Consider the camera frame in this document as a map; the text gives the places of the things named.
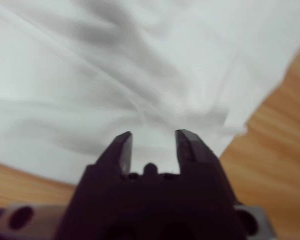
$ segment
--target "wrinkled fabric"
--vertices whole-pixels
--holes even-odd
[[[220,156],[300,49],[300,0],[0,0],[0,163],[77,183],[133,133],[131,171]]]

